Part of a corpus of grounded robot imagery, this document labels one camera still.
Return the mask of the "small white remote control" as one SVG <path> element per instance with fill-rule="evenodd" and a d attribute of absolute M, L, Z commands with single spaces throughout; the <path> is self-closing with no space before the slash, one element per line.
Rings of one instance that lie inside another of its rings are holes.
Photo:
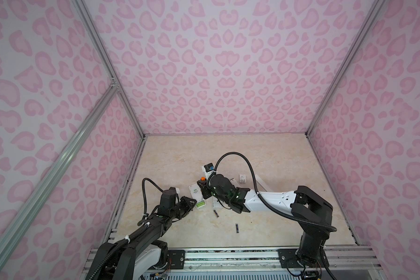
<path fill-rule="evenodd" d="M 223 208 L 223 206 L 219 203 L 219 201 L 216 197 L 212 198 L 212 208 L 214 210 L 220 210 L 220 209 Z"/>

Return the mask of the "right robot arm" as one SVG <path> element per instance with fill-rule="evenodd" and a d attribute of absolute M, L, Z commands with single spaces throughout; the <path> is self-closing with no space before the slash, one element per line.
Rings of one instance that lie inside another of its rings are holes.
<path fill-rule="evenodd" d="M 302 267 L 321 262 L 320 249 L 337 229 L 332 225 L 333 206 L 307 186 L 295 191 L 261 192 L 235 186 L 223 175 L 201 178 L 197 185 L 203 199 L 216 198 L 238 214 L 271 211 L 299 223 L 303 230 L 296 261 Z"/>

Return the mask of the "white remote with green buttons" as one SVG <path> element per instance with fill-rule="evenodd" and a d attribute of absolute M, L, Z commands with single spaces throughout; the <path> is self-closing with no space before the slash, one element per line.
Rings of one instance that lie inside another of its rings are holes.
<path fill-rule="evenodd" d="M 195 183 L 193 185 L 189 185 L 189 191 L 190 191 L 192 199 L 197 201 L 195 208 L 196 209 L 204 208 L 206 206 L 206 202 L 198 184 Z"/>

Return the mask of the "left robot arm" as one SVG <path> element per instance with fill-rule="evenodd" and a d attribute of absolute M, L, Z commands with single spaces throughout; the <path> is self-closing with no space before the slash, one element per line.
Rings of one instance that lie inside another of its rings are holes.
<path fill-rule="evenodd" d="M 115 243 L 99 248 L 86 275 L 87 280 L 138 280 L 149 269 L 166 273 L 172 266 L 166 242 L 160 238 L 174 222 L 186 217 L 197 200 L 180 197 L 173 187 L 162 192 L 160 203 L 139 228 Z"/>

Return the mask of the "white battery cover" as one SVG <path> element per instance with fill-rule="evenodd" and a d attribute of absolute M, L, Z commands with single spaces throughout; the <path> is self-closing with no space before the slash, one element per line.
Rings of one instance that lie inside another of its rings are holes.
<path fill-rule="evenodd" d="M 259 176 L 255 175 L 257 184 L 265 191 L 265 192 L 273 192 L 273 189 Z"/>

